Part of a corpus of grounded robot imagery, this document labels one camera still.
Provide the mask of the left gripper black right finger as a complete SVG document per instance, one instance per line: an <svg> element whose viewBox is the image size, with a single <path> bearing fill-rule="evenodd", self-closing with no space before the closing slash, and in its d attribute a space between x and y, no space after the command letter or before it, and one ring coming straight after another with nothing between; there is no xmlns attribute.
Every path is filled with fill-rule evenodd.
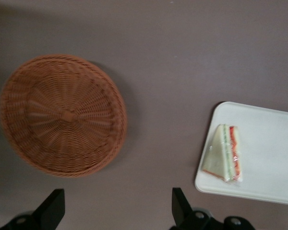
<svg viewBox="0 0 288 230"><path fill-rule="evenodd" d="M172 188L171 211L175 225L170 230L210 230L211 215L203 208L192 208L179 187Z"/></svg>

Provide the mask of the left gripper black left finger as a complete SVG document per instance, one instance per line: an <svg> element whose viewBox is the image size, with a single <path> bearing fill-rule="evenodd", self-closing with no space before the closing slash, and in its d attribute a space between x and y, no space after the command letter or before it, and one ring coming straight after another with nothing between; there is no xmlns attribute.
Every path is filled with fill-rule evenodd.
<svg viewBox="0 0 288 230"><path fill-rule="evenodd" d="M13 218L6 230L55 230L65 215L64 189L55 189L31 214Z"/></svg>

